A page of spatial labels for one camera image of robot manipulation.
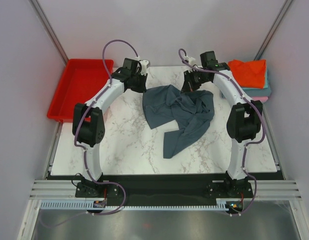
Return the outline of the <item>dark blue-grey t-shirt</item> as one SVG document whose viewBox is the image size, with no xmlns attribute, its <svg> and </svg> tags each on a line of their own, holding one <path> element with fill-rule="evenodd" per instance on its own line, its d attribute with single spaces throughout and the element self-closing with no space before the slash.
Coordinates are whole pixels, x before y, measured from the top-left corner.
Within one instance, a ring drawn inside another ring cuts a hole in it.
<svg viewBox="0 0 309 240">
<path fill-rule="evenodd" d="M 163 137 L 163 158 L 171 159 L 198 141 L 215 115 L 214 94 L 208 90 L 181 92 L 173 85 L 149 88 L 142 96 L 142 109 L 150 129 L 176 121 L 178 130 Z"/>
</svg>

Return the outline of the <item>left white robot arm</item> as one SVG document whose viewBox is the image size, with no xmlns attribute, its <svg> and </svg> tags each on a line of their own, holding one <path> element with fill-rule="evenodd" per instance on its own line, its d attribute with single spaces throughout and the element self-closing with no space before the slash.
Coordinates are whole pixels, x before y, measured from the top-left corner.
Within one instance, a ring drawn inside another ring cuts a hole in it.
<svg viewBox="0 0 309 240">
<path fill-rule="evenodd" d="M 111 73 L 104 87 L 85 103 L 77 103 L 73 111 L 72 134 L 74 145 L 83 151 L 83 177 L 90 180 L 87 191 L 94 197 L 104 192 L 98 181 L 103 175 L 100 164 L 100 143 L 106 130 L 104 113 L 126 90 L 147 91 L 146 81 L 150 61 L 125 58 L 123 66 Z"/>
</svg>

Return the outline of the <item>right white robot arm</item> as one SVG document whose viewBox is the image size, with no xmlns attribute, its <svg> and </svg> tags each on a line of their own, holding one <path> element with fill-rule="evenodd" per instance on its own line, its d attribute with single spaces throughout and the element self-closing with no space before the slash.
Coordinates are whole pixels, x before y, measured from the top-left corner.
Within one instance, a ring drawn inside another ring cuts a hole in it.
<svg viewBox="0 0 309 240">
<path fill-rule="evenodd" d="M 231 138 L 230 164 L 226 171 L 228 181 L 223 184 L 224 193 L 235 197 L 242 190 L 241 184 L 249 177 L 246 169 L 248 147 L 263 142 L 264 136 L 255 141 L 259 132 L 264 133 L 262 118 L 263 104 L 253 100 L 235 80 L 230 67 L 225 62 L 218 62 L 214 51 L 200 55 L 201 67 L 195 59 L 187 55 L 184 49 L 178 51 L 181 62 L 188 67 L 184 72 L 183 92 L 198 90 L 202 84 L 211 82 L 227 100 L 231 111 L 226 123 L 228 136 Z"/>
</svg>

